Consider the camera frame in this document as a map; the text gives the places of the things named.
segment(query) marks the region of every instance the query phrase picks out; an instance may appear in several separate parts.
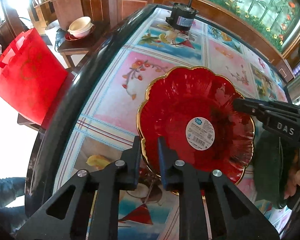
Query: gold rim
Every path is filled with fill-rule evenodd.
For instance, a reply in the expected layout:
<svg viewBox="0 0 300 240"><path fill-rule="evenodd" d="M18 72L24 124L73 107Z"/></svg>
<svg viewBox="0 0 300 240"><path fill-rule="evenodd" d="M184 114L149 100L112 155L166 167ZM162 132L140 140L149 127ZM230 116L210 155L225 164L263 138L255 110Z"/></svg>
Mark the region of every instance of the gold rim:
<svg viewBox="0 0 300 240"><path fill-rule="evenodd" d="M157 172L154 172L154 171L151 169L150 164L149 164L149 162L148 162L148 157L147 157L147 155L146 155L146 139L145 139L145 137L144 137L144 135L143 135L143 133L142 133L141 124L140 124L140 115L141 115L141 111L142 111L143 107L145 106L145 104L146 104L146 103L148 102L148 100L149 100L150 90L151 90L152 86L154 85L154 83L156 83L156 82L157 82L158 80L160 80L160 79L165 79L165 78L167 78L167 76L169 76L169 74L170 74L173 70L175 70L175 69L177 69L177 68L186 68L186 69L188 69L188 70L194 70L194 69L197 69L197 68L204 68L204 69L207 69L207 70L209 70L211 73L213 73L215 76L222 77L222 78L226 79L227 81L229 81L230 84L233 86L234 91L235 91L236 93L238 93L242 98L244 98L244 96L243 96L240 92L238 92L238 91L236 90L235 86L233 85L233 83L232 83L228 78L226 78L226 77L224 77L224 76L222 76L222 75L215 74L212 70L210 70L210 69L208 69L208 68L206 68L206 67L204 67L204 66L195 66L195 67L192 67L192 68L189 68L189 67L186 67L186 66L176 66L176 67L173 67L172 69L170 69L167 73L165 73L165 75L159 76L159 77L155 78L154 80L152 80L152 81L150 82L150 84L148 85L147 89L146 89L145 100L141 103L141 105L140 105L139 108L138 108L138 112L137 112L137 130L138 130L138 133L139 133L139 135L140 135L140 137L141 137L141 152L142 152L142 158L143 158L143 160L145 161L145 163L146 163L148 169L149 169L152 173L154 173L156 176L158 176L159 178L160 178L160 175L159 175ZM254 137L255 137L255 123L254 123L254 120L252 119L251 116L250 116L250 120L251 120L251 123L252 123L252 126L253 126L253 137L252 137L252 141L251 141L251 145L252 145L251 158L250 158L248 164L247 164L246 166L243 167L243 171L242 171L241 177L240 177L240 179L235 183L235 185L239 184L240 181L242 180L242 178L243 178L243 176L244 176L244 174L245 174L246 168L249 166L249 164L250 164L250 162L251 162L251 159L252 159L252 157L253 157L253 152L254 152L254 143L253 143L253 141L254 141Z"/></svg>

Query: white floor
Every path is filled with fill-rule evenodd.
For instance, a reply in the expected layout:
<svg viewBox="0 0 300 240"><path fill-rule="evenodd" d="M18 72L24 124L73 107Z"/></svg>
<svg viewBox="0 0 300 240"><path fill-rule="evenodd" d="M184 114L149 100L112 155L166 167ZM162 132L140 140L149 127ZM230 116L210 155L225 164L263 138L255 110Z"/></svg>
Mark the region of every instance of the white floor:
<svg viewBox="0 0 300 240"><path fill-rule="evenodd" d="M63 57L48 46L64 68L67 68ZM72 55L75 65L84 55ZM0 98L0 178L25 177L31 151L37 131L17 124L18 112ZM24 205L24 197L19 197L8 207Z"/></svg>

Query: red shopping bag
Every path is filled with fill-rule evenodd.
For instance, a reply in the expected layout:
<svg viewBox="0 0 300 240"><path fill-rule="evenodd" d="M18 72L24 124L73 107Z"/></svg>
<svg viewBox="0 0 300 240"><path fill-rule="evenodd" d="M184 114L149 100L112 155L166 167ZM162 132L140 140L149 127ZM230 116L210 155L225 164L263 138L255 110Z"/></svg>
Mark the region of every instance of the red shopping bag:
<svg viewBox="0 0 300 240"><path fill-rule="evenodd" d="M41 125L67 76L36 29L22 32L0 56L0 97Z"/></svg>

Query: red plate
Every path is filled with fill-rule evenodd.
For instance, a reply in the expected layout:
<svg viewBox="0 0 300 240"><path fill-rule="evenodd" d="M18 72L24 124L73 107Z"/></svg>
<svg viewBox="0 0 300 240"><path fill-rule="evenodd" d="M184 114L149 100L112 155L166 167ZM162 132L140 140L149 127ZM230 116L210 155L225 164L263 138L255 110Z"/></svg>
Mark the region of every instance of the red plate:
<svg viewBox="0 0 300 240"><path fill-rule="evenodd" d="M77 40L83 39L83 38L89 36L91 33L93 33L93 31L94 31L95 28L96 28L96 26L93 25L91 27L91 29L90 29L90 32L86 36L83 36L81 38L76 38L72 34L70 34L69 32L67 32L66 35L65 35L65 39L66 39L66 41L77 41Z"/></svg>
<svg viewBox="0 0 300 240"><path fill-rule="evenodd" d="M243 96L232 83L204 67L176 67L152 81L137 114L149 169L159 175L157 138L163 136L181 160L239 183L252 158L255 126L234 111L235 98Z"/></svg>

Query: white bucket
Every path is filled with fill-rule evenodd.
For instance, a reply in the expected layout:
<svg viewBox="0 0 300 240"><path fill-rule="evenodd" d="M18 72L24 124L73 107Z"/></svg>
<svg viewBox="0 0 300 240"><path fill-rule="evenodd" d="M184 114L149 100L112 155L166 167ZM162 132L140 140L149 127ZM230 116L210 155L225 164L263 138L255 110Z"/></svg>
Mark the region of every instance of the white bucket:
<svg viewBox="0 0 300 240"><path fill-rule="evenodd" d="M60 28L59 21L55 20L44 29L53 47L56 44L56 34L59 28Z"/></svg>

